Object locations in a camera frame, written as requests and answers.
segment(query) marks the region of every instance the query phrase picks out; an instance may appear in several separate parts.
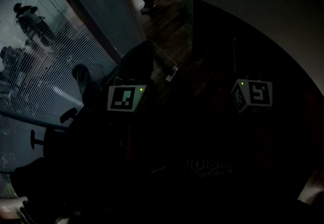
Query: white box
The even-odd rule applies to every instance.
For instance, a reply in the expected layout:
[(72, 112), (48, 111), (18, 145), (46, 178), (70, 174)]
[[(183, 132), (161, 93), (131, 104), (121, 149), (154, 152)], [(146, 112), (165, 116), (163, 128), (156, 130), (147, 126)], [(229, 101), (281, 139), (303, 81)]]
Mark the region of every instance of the white box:
[(109, 87), (107, 111), (134, 112), (144, 97), (146, 85), (114, 85)]
[(263, 113), (272, 107), (272, 83), (238, 79), (232, 95), (239, 113)]

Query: white wall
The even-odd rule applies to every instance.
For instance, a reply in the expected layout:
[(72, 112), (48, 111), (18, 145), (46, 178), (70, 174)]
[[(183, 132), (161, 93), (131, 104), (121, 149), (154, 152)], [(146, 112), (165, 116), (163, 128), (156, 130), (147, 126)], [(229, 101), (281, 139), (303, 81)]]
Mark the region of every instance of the white wall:
[(266, 34), (304, 68), (324, 94), (323, 0), (202, 1), (230, 12)]

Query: white cable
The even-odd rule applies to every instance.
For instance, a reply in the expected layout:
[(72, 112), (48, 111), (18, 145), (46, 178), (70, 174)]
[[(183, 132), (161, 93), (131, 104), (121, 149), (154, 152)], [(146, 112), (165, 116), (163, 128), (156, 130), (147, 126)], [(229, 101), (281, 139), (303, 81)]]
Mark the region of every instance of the white cable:
[(176, 65), (176, 67), (178, 67), (177, 66), (177, 63), (173, 60), (173, 59), (171, 59), (163, 50), (161, 50), (158, 46), (157, 46), (157, 44), (155, 43), (155, 42), (153, 42), (152, 40), (150, 40), (150, 39), (148, 39), (150, 42), (152, 42), (152, 43), (154, 43), (155, 44), (155, 46), (161, 51), (161, 52), (163, 52), (164, 53), (164, 55), (169, 59), (169, 60), (171, 60), (175, 65)]

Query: railing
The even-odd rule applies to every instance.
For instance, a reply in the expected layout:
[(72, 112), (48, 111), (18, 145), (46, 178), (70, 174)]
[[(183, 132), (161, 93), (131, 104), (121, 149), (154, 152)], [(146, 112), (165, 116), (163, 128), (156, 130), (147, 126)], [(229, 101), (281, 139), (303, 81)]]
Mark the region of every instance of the railing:
[(5, 117), (8, 117), (8, 118), (11, 118), (11, 119), (14, 119), (14, 120), (18, 120), (18, 121), (33, 124), (33, 125), (36, 125), (36, 126), (44, 127), (44, 128), (50, 127), (50, 128), (56, 129), (56, 130), (63, 130), (63, 131), (66, 131), (68, 129), (67, 127), (64, 127), (64, 126), (59, 126), (59, 125), (55, 125), (55, 124), (35, 120), (35, 119), (32, 119), (32, 118), (28, 118), (28, 117), (22, 116), (20, 114), (4, 110), (2, 108), (0, 108), (0, 115), (3, 115)]

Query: power adapter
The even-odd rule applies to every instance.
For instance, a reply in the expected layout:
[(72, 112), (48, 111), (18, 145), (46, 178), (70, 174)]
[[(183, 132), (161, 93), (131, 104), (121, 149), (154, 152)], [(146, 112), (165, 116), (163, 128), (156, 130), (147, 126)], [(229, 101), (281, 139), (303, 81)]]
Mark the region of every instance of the power adapter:
[(174, 66), (173, 68), (170, 69), (169, 75), (166, 78), (167, 82), (171, 82), (171, 80), (174, 78), (174, 76), (176, 75), (178, 71), (178, 68), (176, 66)]

